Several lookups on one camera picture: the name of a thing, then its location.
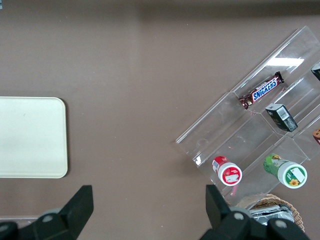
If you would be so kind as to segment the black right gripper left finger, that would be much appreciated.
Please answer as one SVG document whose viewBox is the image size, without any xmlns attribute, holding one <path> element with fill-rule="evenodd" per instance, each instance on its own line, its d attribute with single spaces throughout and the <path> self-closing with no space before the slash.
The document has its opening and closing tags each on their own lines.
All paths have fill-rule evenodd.
<svg viewBox="0 0 320 240">
<path fill-rule="evenodd" d="M 76 240 L 94 211 L 93 187 L 83 185 L 58 212 L 19 229 L 19 240 Z"/>
</svg>

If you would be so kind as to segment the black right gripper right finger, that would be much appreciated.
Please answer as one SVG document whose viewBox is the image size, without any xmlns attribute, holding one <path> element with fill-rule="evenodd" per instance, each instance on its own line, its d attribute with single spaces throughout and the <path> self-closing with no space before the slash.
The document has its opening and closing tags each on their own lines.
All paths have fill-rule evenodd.
<svg viewBox="0 0 320 240">
<path fill-rule="evenodd" d="M 263 225 L 243 209 L 231 210 L 215 185 L 205 188 L 205 208 L 211 228 L 202 240 L 307 240 L 293 222 L 276 218 Z"/>
</svg>

